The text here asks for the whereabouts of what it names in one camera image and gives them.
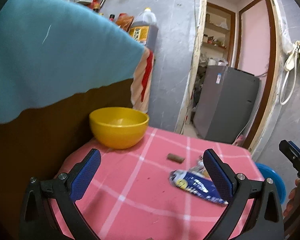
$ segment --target table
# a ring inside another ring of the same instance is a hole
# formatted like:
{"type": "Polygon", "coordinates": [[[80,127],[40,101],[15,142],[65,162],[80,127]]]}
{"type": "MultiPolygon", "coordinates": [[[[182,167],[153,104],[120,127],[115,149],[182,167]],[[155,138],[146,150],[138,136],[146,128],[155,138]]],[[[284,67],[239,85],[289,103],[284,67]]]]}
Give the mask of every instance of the table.
{"type": "MultiPolygon", "coordinates": [[[[168,177],[171,171],[196,165],[199,155],[208,148],[235,173],[263,180],[246,149],[152,127],[137,145],[127,150],[115,151],[92,139],[65,160],[59,173],[69,172],[91,148],[100,150],[101,165],[76,205],[102,240],[203,239],[225,207],[172,186],[168,177]],[[182,164],[171,162],[166,159],[168,153],[186,160],[182,164]]],[[[249,200],[232,237],[241,231],[251,205],[249,200]]],[[[53,210],[63,233],[71,236],[56,203],[53,210]]]]}

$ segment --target hand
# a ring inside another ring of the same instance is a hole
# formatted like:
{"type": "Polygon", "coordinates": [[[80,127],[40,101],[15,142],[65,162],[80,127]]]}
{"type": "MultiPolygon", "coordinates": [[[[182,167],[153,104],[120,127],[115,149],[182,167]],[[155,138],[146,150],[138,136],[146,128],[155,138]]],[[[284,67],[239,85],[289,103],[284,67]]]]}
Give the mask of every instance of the hand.
{"type": "MultiPolygon", "coordinates": [[[[295,184],[298,186],[300,183],[300,179],[296,179],[295,184]]],[[[285,211],[283,212],[283,216],[286,217],[289,215],[289,212],[293,209],[293,198],[296,194],[297,188],[295,187],[289,194],[288,198],[290,199],[289,202],[287,203],[287,207],[285,211]]]]}

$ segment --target pink tablecloth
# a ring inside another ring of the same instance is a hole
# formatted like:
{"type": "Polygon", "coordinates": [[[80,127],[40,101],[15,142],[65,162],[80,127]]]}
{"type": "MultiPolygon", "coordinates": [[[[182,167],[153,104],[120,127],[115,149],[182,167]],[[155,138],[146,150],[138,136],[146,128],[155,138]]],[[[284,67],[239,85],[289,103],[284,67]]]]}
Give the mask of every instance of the pink tablecloth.
{"type": "MultiPolygon", "coordinates": [[[[149,127],[134,147],[114,151],[92,139],[72,153],[60,172],[96,148],[101,165],[76,205],[102,240],[201,240],[218,220],[224,207],[202,200],[170,185],[169,173],[188,170],[203,152],[212,148],[235,173],[263,180],[250,153],[240,147],[194,139],[149,127]],[[183,164],[166,159],[168,153],[186,158],[183,164]]],[[[239,234],[251,208],[245,211],[232,237],[239,234]]],[[[71,237],[56,203],[53,209],[63,233],[71,237]]]]}

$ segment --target blue plate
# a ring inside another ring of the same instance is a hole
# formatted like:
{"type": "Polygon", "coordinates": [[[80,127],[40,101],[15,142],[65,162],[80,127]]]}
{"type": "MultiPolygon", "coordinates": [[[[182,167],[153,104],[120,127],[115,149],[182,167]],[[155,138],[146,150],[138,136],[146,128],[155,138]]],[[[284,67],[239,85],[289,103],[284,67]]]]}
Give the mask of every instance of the blue plate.
{"type": "Polygon", "coordinates": [[[256,166],[258,167],[259,171],[261,172],[262,176],[265,179],[266,178],[273,179],[274,184],[277,187],[278,195],[280,198],[280,204],[283,204],[284,200],[286,199],[286,187],[281,177],[267,165],[256,163],[256,166]]]}

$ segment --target blue plastic wrapper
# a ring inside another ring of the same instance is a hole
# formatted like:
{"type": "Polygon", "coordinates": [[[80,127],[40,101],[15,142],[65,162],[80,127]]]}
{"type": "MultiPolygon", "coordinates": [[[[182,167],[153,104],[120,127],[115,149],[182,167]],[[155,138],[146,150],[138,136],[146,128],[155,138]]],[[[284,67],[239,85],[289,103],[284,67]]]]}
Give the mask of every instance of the blue plastic wrapper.
{"type": "Polygon", "coordinates": [[[170,183],[178,188],[190,192],[199,198],[217,204],[228,204],[223,200],[212,181],[199,177],[191,172],[176,170],[170,173],[170,183]]]}

